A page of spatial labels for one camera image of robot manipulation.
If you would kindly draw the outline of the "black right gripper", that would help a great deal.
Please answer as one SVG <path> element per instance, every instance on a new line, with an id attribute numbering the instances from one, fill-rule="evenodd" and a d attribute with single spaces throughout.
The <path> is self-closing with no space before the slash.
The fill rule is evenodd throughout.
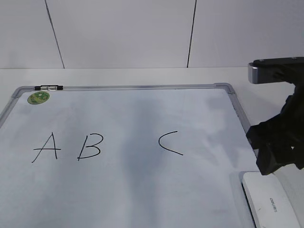
<path id="1" fill-rule="evenodd" d="M 249 128 L 246 137 L 258 150 L 256 164 L 263 176 L 283 166 L 304 165 L 304 83 L 295 85 L 279 114 Z"/>

